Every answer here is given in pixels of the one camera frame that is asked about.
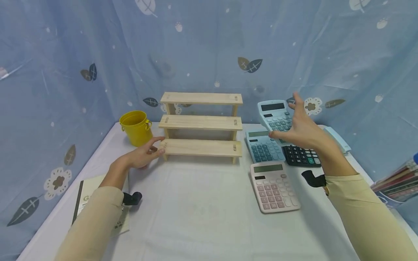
calculator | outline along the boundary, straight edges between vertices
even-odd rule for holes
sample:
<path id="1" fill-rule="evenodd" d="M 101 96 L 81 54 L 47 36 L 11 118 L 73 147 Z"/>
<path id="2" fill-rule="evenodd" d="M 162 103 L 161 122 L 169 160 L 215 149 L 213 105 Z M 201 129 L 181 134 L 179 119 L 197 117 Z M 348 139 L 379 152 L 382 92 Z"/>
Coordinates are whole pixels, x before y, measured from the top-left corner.
<path id="1" fill-rule="evenodd" d="M 321 167 L 321 161 L 316 151 L 310 149 L 302 149 L 298 146 L 291 145 L 283 147 L 286 162 L 289 166 L 297 167 Z"/>
<path id="2" fill-rule="evenodd" d="M 251 183 L 263 213 L 277 213 L 301 208 L 286 174 L 284 162 L 251 164 Z"/>
<path id="3" fill-rule="evenodd" d="M 282 148 L 277 145 L 274 139 L 270 139 L 268 136 L 268 131 L 247 131 L 245 133 L 245 139 L 253 163 L 272 160 L 285 160 L 285 155 L 283 154 Z"/>
<path id="4" fill-rule="evenodd" d="M 292 127 L 292 117 L 287 110 L 288 105 L 286 101 L 261 101 L 257 104 L 257 107 L 260 123 L 268 131 L 286 132 Z M 276 140 L 276 142 L 282 147 L 291 145 L 291 143 L 283 139 Z"/>

beige sleeve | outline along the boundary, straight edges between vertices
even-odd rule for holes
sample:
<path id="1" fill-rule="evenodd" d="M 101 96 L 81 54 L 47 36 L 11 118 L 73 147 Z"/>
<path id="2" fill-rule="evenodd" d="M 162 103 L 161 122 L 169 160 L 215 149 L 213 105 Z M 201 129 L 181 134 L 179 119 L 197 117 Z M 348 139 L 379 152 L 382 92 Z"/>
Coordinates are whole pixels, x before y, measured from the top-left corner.
<path id="1" fill-rule="evenodd" d="M 405 230 L 361 175 L 326 176 L 326 183 L 329 199 L 360 260 L 418 260 Z"/>
<path id="2" fill-rule="evenodd" d="M 122 214 L 123 193 L 115 187 L 93 192 L 58 249 L 55 261 L 99 261 Z"/>

book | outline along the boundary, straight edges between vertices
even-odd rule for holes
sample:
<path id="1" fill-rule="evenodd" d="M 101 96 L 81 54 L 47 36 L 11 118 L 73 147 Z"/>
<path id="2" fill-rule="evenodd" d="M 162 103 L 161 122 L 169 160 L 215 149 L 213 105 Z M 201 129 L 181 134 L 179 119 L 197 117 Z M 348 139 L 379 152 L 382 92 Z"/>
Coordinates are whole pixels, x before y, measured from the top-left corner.
<path id="1" fill-rule="evenodd" d="M 80 182 L 72 224 L 74 224 L 74 221 L 76 220 L 77 216 L 87 205 L 89 198 L 91 197 L 93 192 L 100 186 L 105 176 L 106 175 L 100 175 L 92 177 L 90 179 L 82 180 Z M 129 192 L 128 178 L 126 178 L 125 180 L 122 191 L 126 193 Z M 120 215 L 119 221 L 113 227 L 111 237 L 120 235 L 127 231 L 129 231 L 129 207 L 123 206 L 122 214 Z"/>

blue backdrop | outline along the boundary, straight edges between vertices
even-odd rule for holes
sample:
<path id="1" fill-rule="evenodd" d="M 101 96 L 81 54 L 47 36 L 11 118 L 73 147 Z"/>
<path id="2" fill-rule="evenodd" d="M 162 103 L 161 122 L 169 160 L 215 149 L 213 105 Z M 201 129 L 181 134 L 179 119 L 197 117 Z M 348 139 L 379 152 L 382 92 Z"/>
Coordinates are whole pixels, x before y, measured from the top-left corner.
<path id="1" fill-rule="evenodd" d="M 160 119 L 165 91 L 242 93 L 244 123 L 299 91 L 374 180 L 418 149 L 415 0 L 15 0 L 0 17 L 0 260 L 18 257 L 122 114 Z M 415 231 L 417 204 L 399 209 Z"/>

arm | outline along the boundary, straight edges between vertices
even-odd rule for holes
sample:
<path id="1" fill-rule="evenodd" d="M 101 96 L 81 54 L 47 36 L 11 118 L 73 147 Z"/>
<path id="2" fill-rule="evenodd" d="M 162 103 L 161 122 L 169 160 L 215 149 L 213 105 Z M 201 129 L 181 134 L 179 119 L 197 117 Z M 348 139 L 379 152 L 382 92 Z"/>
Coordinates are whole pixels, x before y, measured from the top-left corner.
<path id="1" fill-rule="evenodd" d="M 55 261 L 99 261 L 110 240 L 113 226 L 122 214 L 122 188 L 128 170 L 132 167 L 145 168 L 158 158 L 164 150 L 153 146 L 164 137 L 152 138 L 139 147 L 114 161 L 99 188 L 93 192 L 86 207 L 78 215 L 61 244 Z"/>
<path id="2" fill-rule="evenodd" d="M 274 131 L 270 137 L 314 149 L 321 160 L 329 199 L 343 222 L 360 260 L 418 260 L 418 253 L 395 217 L 346 160 L 333 139 L 306 114 L 303 100 L 296 104 L 288 132 Z"/>

